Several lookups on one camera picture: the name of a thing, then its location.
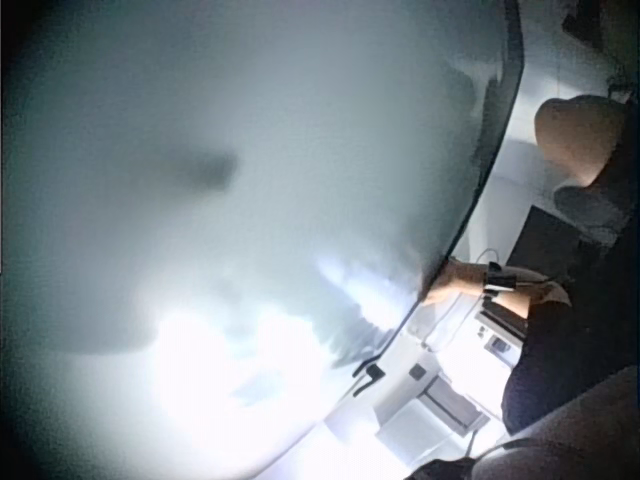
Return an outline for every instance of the windshield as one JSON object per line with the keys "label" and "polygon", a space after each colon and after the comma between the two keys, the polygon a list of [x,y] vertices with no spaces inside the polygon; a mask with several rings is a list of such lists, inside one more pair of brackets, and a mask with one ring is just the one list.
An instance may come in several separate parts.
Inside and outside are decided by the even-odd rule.
{"label": "windshield", "polygon": [[3,404],[50,468],[249,477],[459,235],[515,98],[517,18],[69,5],[3,85]]}

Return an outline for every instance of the person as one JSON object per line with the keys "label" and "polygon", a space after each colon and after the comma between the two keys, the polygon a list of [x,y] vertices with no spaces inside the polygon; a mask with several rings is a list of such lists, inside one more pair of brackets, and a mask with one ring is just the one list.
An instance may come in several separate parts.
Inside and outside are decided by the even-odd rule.
{"label": "person", "polygon": [[638,113],[595,95],[552,98],[535,119],[536,142],[546,161],[571,185],[553,193],[556,208],[576,226],[619,233],[637,201]]}
{"label": "person", "polygon": [[[535,127],[545,158],[578,183],[564,187],[574,189],[574,211],[586,210],[586,218],[610,199],[625,214],[618,217],[617,241],[599,265],[576,279],[571,295],[539,273],[505,268],[525,286],[501,292],[493,301],[522,318],[527,332],[502,401],[511,435],[607,375],[637,364],[637,178],[629,178],[637,164],[637,106],[591,95],[551,99],[540,107]],[[566,200],[571,195],[560,196]],[[453,293],[482,295],[486,271],[486,266],[450,259],[425,303]]]}

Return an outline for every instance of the black device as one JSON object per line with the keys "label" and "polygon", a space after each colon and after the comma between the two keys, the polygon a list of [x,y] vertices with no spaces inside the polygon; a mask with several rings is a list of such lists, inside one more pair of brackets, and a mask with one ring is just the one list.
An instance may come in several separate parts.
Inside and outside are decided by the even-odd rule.
{"label": "black device", "polygon": [[513,292],[516,289],[517,279],[514,274],[502,271],[502,267],[496,262],[489,262],[484,274],[483,295],[487,299],[493,299],[500,292]]}

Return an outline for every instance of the cable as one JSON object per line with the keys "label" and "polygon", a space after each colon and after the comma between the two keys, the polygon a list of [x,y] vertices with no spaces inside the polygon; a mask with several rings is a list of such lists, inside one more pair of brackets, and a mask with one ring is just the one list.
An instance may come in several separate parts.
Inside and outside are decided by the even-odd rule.
{"label": "cable", "polygon": [[[476,258],[476,261],[474,263],[480,262],[480,259],[484,255],[486,255],[487,253],[493,253],[495,255],[495,257],[496,257],[494,261],[496,263],[500,263],[500,254],[498,253],[498,251],[495,248],[485,248],[482,251],[482,253],[480,255],[478,255],[478,258]],[[447,318],[447,316],[453,311],[453,307],[455,307],[458,304],[458,302],[460,301],[460,298],[462,297],[462,295],[463,295],[462,293],[458,294],[456,299],[451,303],[451,305],[449,305],[449,308],[447,308],[447,310],[440,316],[440,318],[438,320],[436,320],[436,322],[434,323],[433,327],[431,327],[431,329],[429,330],[429,333],[427,333],[424,337],[422,337],[422,342],[420,342],[420,343],[421,343],[423,348],[427,348],[427,349],[429,348],[427,346],[427,343],[426,343],[427,342],[427,338],[429,338],[431,336],[431,334],[436,330],[436,328],[438,328],[438,325],[440,325],[440,323],[442,323],[442,321],[445,318]]]}
{"label": "cable", "polygon": [[555,282],[561,277],[561,275],[553,275],[552,277],[547,277],[544,280],[531,280],[531,281],[516,281],[516,287],[532,287],[535,285],[544,285],[545,283]]}
{"label": "cable", "polygon": [[456,327],[455,331],[451,334],[451,336],[449,337],[449,341],[447,342],[447,344],[444,347],[442,347],[442,348],[440,348],[438,350],[433,350],[431,347],[429,347],[427,345],[427,351],[429,353],[438,354],[438,353],[446,350],[449,347],[449,345],[451,345],[451,342],[453,342],[453,340],[456,338],[456,335],[458,334],[458,332],[462,328],[462,325],[464,325],[464,322],[467,320],[467,318],[469,318],[469,315],[471,315],[471,313],[476,309],[476,307],[478,306],[478,303],[480,303],[480,300],[482,300],[483,298],[484,298],[484,295],[479,295],[478,298],[476,299],[476,301],[473,302],[473,305],[471,306],[469,311],[467,311],[467,313],[464,315],[464,317],[462,317],[462,321]]}
{"label": "cable", "polygon": [[476,435],[478,435],[478,429],[477,428],[471,433],[471,440],[469,440],[469,445],[467,446],[467,451],[464,454],[465,457],[470,457],[471,456],[471,450],[473,450],[473,443],[476,440]]}

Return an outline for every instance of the hand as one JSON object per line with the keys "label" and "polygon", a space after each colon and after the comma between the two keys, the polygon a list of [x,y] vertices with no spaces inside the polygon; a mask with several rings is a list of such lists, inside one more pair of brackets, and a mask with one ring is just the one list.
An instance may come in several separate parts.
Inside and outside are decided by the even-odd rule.
{"label": "hand", "polygon": [[449,295],[456,293],[459,283],[459,272],[463,267],[463,263],[451,257],[447,260],[442,272],[433,283],[425,298],[422,301],[424,305],[432,305],[446,300]]}

